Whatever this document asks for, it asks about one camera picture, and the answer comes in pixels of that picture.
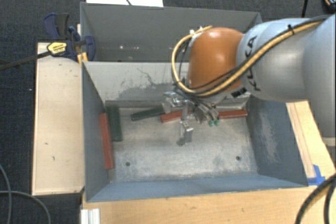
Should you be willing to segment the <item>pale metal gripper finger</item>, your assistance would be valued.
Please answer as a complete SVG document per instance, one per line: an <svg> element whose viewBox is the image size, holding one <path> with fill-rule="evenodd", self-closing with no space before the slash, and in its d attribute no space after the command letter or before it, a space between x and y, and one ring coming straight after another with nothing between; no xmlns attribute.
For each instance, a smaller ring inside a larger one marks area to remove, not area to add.
<svg viewBox="0 0 336 224"><path fill-rule="evenodd" d="M178 133L178 139L176 141L178 146L183 146L185 144L185 136L184 136L184 125L183 121L179 122L179 133Z"/></svg>
<svg viewBox="0 0 336 224"><path fill-rule="evenodd" d="M190 143L192 141L194 128L191 127L188 123L183 123L183 128L184 128L183 132L184 141L185 143Z"/></svg>

